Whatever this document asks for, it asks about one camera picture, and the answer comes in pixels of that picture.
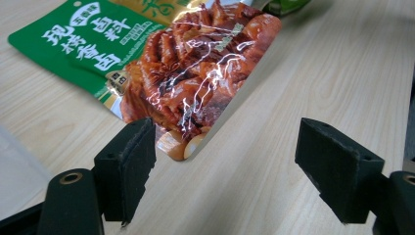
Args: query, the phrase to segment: plastic wrapper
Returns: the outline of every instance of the plastic wrapper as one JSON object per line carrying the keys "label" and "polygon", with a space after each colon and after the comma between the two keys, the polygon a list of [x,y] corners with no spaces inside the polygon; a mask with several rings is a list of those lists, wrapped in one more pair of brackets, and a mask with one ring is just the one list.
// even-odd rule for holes
{"label": "plastic wrapper", "polygon": [[[124,121],[151,117],[158,147],[182,161],[200,148],[281,23],[243,3],[198,2],[171,12],[162,1],[141,3],[153,5],[133,12],[109,1],[68,1],[9,41]],[[149,19],[158,13],[171,17]]]}

